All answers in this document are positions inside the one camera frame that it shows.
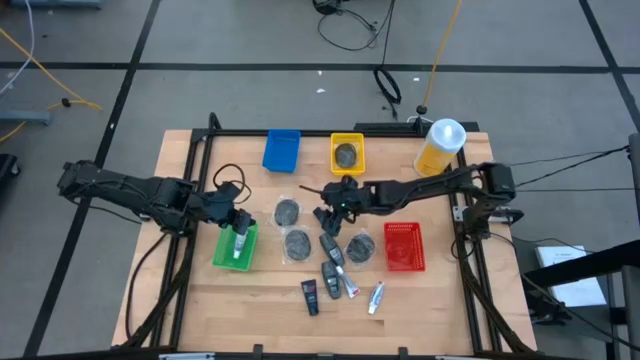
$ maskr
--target floor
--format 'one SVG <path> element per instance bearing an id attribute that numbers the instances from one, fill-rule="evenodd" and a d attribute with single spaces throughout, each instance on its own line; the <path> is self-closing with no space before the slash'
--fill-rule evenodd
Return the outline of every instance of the floor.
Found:
<path id="1" fill-rule="evenodd" d="M 388 4 L 347 6 L 381 23 Z M 420 65 L 433 62 L 454 7 L 452 0 L 396 4 L 386 62 L 402 89 L 401 121 L 421 102 L 429 74 Z M 465 0 L 428 117 L 477 121 L 502 162 L 625 145 L 640 125 L 633 100 L 640 96 L 638 12 L 635 0 Z M 107 168 L 149 176 L 163 132 L 203 127 L 211 111 L 224 128 L 339 130 L 392 121 L 363 65 L 381 61 L 382 40 L 360 52 L 335 48 L 318 36 L 319 18 L 311 1 L 299 0 L 109 0 L 99 11 L 35 11 L 35 57 L 104 110 L 57 108 L 50 126 L 27 126 L 0 146 L 23 166 L 0 208 L 0 358 L 24 353 L 58 258 L 73 249 L 67 235 L 75 209 L 55 188 L 65 161 L 106 156 Z M 0 27 L 24 45 L 27 24 L 23 10 L 0 12 Z M 327 19 L 325 30 L 347 46 L 368 36 L 347 17 Z M 0 39 L 0 78 L 23 60 Z M 0 110 L 44 110 L 66 96 L 40 70 L 28 69 L 0 99 Z M 11 129 L 0 124 L 2 134 Z M 564 164 L 518 167 L 515 177 Z M 629 186 L 629 163 L 616 154 L 530 188 Z M 638 235 L 628 192 L 520 193 L 513 205 L 526 213 L 514 234 L 526 239 L 553 236 L 600 250 Z M 137 232 L 108 214 L 89 213 L 42 342 L 31 344 L 31 353 L 110 345 Z M 523 270 L 532 266 L 527 258 Z M 615 294 L 620 305 L 620 286 Z M 535 330 L 549 354 L 604 358 L 603 343 L 574 327 Z"/>

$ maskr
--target tube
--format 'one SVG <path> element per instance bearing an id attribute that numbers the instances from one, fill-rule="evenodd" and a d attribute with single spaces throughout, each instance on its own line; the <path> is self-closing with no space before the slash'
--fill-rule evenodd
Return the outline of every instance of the tube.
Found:
<path id="1" fill-rule="evenodd" d="M 235 246 L 233 247 L 234 259 L 240 258 L 240 254 L 242 254 L 242 249 L 244 248 L 244 242 L 245 240 L 247 240 L 247 234 L 244 234 L 244 235 L 236 234 L 236 242 L 235 242 Z"/>
<path id="2" fill-rule="evenodd" d="M 358 289 L 358 285 L 356 285 L 353 282 L 353 280 L 351 280 L 351 278 L 347 276 L 347 274 L 345 274 L 344 270 L 342 270 L 342 267 L 336 266 L 336 270 L 338 270 L 338 274 L 342 278 L 342 281 L 344 281 L 344 287 L 345 289 L 347 289 L 347 295 L 349 295 L 349 298 L 351 299 L 356 295 L 360 294 L 360 289 Z"/>
<path id="3" fill-rule="evenodd" d="M 300 285 L 302 285 L 304 300 L 307 302 L 307 308 L 309 308 L 309 315 L 318 315 L 318 292 L 316 291 L 316 280 L 303 281 Z"/>
<path id="4" fill-rule="evenodd" d="M 380 305 L 380 300 L 382 300 L 382 294 L 384 293 L 384 282 L 378 281 L 375 289 L 371 293 L 371 298 L 369 299 L 369 315 L 373 315 L 376 313 L 378 309 L 378 305 Z"/>

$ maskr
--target plastic bag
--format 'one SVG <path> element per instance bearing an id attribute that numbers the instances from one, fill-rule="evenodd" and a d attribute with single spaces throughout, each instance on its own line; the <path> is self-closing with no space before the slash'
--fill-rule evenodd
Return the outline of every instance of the plastic bag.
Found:
<path id="1" fill-rule="evenodd" d="M 306 262 L 311 257 L 311 239 L 306 227 L 288 228 L 282 239 L 282 263 Z"/>
<path id="2" fill-rule="evenodd" d="M 354 266 L 363 267 L 375 254 L 376 243 L 366 230 L 360 229 L 342 251 Z"/>
<path id="3" fill-rule="evenodd" d="M 294 226 L 298 222 L 301 212 L 302 207 L 294 198 L 280 195 L 269 222 L 285 232 L 288 227 Z"/>

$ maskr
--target paper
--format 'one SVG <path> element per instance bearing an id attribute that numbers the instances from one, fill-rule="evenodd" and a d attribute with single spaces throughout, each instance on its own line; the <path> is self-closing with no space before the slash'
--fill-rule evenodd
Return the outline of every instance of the paper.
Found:
<path id="1" fill-rule="evenodd" d="M 569 246 L 540 246 L 536 248 L 536 254 L 540 264 L 546 267 L 587 255 L 583 246 L 578 245 L 576 248 L 580 250 Z M 573 283 L 553 286 L 551 295 L 564 302 L 568 307 L 607 304 L 596 278 L 582 279 Z"/>

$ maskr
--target yellow plastic container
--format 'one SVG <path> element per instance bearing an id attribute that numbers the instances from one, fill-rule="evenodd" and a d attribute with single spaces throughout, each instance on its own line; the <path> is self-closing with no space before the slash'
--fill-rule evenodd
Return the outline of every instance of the yellow plastic container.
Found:
<path id="1" fill-rule="evenodd" d="M 338 166 L 335 158 L 335 151 L 341 144 L 351 144 L 356 148 L 356 163 L 350 168 Z M 364 173 L 364 135 L 360 133 L 333 133 L 331 134 L 331 172 L 334 175 L 360 175 Z"/>

